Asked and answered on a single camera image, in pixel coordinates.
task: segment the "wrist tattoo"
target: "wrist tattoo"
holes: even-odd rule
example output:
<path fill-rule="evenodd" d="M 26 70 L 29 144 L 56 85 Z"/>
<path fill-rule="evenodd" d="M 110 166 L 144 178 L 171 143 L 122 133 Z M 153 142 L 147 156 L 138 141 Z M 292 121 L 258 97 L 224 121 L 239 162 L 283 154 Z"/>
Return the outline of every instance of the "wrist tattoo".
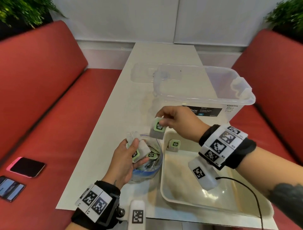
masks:
<path fill-rule="evenodd" d="M 268 200 L 303 228 L 303 186 L 281 183 L 269 191 Z"/>

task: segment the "black smartphone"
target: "black smartphone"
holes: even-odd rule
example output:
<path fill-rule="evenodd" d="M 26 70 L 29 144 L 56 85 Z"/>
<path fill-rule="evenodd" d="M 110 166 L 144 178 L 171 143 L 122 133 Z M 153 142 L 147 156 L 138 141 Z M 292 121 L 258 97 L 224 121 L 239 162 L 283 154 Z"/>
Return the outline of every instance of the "black smartphone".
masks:
<path fill-rule="evenodd" d="M 38 176 L 45 165 L 45 163 L 39 161 L 18 157 L 6 170 L 32 178 Z"/>
<path fill-rule="evenodd" d="M 0 198 L 12 202 L 24 188 L 24 184 L 0 176 Z"/>

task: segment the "hand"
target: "hand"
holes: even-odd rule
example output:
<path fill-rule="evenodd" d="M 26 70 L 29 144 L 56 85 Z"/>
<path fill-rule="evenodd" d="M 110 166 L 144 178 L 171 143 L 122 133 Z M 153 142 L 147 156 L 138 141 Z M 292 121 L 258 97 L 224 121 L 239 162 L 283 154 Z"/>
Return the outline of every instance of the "hand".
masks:
<path fill-rule="evenodd" d="M 127 140 L 124 139 L 116 148 L 107 173 L 102 179 L 102 181 L 113 184 L 120 190 L 131 179 L 133 169 L 138 168 L 149 160 L 148 157 L 145 157 L 138 162 L 133 163 L 132 155 L 138 148 L 139 140 L 135 138 L 128 149 L 126 148 L 126 143 Z"/>
<path fill-rule="evenodd" d="M 210 128 L 186 106 L 164 106 L 156 114 L 156 117 L 162 116 L 164 119 L 159 121 L 160 125 L 169 126 L 181 137 L 195 142 L 199 142 L 202 135 Z"/>

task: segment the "green plant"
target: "green plant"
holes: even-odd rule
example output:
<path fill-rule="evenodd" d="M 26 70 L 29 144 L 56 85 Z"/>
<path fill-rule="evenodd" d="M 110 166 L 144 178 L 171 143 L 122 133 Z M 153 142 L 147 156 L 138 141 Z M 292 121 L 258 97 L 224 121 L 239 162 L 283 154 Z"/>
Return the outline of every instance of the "green plant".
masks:
<path fill-rule="evenodd" d="M 34 28 L 42 24 L 43 15 L 49 10 L 59 12 L 52 0 L 0 0 L 0 20 L 4 23 L 14 17 Z"/>
<path fill-rule="evenodd" d="M 303 31 L 303 0 L 289 0 L 277 3 L 265 20 L 272 26 L 290 25 L 297 31 Z"/>

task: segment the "black wristband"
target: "black wristband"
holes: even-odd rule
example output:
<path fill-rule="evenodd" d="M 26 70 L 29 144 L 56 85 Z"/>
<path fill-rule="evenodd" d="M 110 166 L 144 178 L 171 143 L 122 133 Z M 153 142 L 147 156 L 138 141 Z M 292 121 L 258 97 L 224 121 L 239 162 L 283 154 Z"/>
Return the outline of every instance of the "black wristband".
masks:
<path fill-rule="evenodd" d="M 120 196 L 121 193 L 120 189 L 118 189 L 116 186 L 112 184 L 109 184 L 104 181 L 96 181 L 95 185 L 97 185 L 99 188 L 101 188 L 104 192 L 106 192 L 109 195 L 114 194 L 116 196 Z M 115 204 L 115 200 L 116 199 L 112 199 L 112 201 L 108 204 L 104 212 L 99 217 L 98 221 L 106 222 Z M 103 229 L 112 229 L 118 223 L 118 219 L 116 213 L 114 213 L 112 219 L 110 220 L 109 225 L 105 227 L 98 223 L 94 223 L 87 215 L 85 215 L 85 213 L 83 213 L 80 209 L 77 208 L 72 216 L 72 222 L 90 230 L 103 230 Z"/>
<path fill-rule="evenodd" d="M 213 125 L 210 127 L 200 138 L 199 145 L 204 145 L 205 141 L 220 127 L 220 125 Z M 230 168 L 237 168 L 244 157 L 254 151 L 257 147 L 256 142 L 251 139 L 245 138 L 242 143 L 234 150 L 229 157 L 226 158 L 224 164 Z"/>

